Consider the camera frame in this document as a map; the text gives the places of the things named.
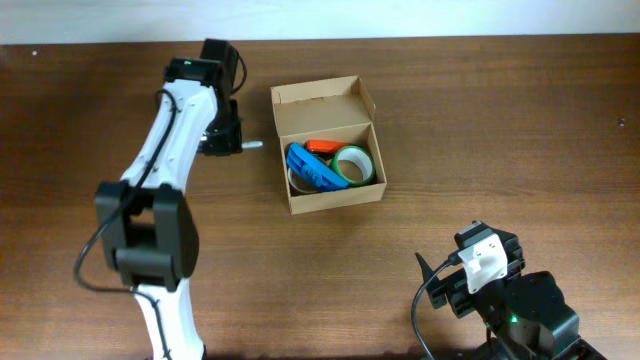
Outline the black permanent marker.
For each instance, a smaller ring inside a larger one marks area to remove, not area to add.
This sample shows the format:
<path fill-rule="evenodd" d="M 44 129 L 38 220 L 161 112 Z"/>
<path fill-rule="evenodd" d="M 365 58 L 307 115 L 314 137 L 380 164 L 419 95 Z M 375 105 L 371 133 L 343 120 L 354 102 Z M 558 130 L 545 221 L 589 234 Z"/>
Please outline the black permanent marker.
<path fill-rule="evenodd" d="M 249 142 L 242 143 L 242 148 L 244 150 L 257 149 L 257 148 L 261 148 L 263 146 L 264 146 L 264 143 L 262 141 L 249 141 Z"/>

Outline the white masking tape roll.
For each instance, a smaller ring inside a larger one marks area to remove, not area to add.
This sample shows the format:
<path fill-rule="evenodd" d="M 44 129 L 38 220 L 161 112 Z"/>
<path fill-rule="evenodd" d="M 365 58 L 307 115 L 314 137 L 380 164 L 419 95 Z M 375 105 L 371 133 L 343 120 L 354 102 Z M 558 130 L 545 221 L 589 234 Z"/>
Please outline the white masking tape roll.
<path fill-rule="evenodd" d="M 314 194 L 318 190 L 308 183 L 303 177 L 293 171 L 291 167 L 287 169 L 288 182 L 292 190 L 298 194 Z"/>

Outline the blue plastic staple case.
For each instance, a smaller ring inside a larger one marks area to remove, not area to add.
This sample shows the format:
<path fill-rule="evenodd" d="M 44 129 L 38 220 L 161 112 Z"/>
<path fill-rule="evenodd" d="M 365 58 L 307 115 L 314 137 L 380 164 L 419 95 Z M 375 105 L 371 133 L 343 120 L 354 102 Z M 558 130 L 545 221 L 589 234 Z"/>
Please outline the blue plastic staple case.
<path fill-rule="evenodd" d="M 319 192 L 338 191 L 349 187 L 346 180 L 298 143 L 292 143 L 289 146 L 286 164 Z"/>

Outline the brown cardboard box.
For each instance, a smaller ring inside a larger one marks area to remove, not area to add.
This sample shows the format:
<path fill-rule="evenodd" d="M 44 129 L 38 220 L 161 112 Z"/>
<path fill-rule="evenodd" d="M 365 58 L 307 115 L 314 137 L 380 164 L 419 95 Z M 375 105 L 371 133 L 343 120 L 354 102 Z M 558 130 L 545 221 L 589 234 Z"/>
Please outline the brown cardboard box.
<path fill-rule="evenodd" d="M 271 89 L 271 101 L 282 158 L 293 143 L 334 141 L 367 151 L 375 169 L 369 184 L 334 192 L 303 194 L 287 182 L 292 214 L 382 199 L 387 178 L 373 125 L 376 105 L 359 76 L 275 86 Z"/>

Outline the green tape roll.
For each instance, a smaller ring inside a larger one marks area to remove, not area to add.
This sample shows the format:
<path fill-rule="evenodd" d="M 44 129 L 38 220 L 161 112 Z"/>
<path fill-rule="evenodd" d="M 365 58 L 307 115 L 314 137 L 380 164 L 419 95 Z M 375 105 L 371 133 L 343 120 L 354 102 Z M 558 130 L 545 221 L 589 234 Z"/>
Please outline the green tape roll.
<path fill-rule="evenodd" d="M 354 145 L 341 148 L 333 157 L 331 167 L 352 187 L 368 185 L 376 174 L 371 155 Z"/>

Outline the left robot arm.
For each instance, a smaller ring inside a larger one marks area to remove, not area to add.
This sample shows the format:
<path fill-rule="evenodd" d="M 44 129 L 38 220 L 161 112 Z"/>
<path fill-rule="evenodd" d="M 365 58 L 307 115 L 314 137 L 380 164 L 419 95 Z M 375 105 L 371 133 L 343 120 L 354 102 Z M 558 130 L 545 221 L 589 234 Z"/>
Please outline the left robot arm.
<path fill-rule="evenodd" d="M 207 39 L 196 58 L 176 57 L 156 93 L 158 112 L 135 160 L 95 197 L 99 227 L 89 244 L 103 246 L 107 266 L 123 283 L 118 293 L 138 302 L 156 359 L 203 359 L 192 310 L 190 278 L 199 235 L 186 201 L 197 155 L 243 150 L 233 99 L 246 65 L 225 40 Z"/>

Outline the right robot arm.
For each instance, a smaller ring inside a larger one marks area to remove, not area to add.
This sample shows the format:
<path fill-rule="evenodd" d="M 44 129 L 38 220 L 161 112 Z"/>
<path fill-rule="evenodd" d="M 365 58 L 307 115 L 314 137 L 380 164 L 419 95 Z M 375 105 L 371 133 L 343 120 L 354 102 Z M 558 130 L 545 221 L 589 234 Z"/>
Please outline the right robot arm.
<path fill-rule="evenodd" d="M 580 318 L 565 302 L 548 271 L 524 275 L 524 252 L 516 234 L 481 221 L 454 235 L 457 250 L 436 268 L 417 255 L 423 283 L 411 305 L 411 323 L 425 359 L 417 308 L 426 294 L 433 308 L 451 306 L 457 318 L 477 313 L 486 341 L 469 359 L 602 359 L 579 334 Z"/>

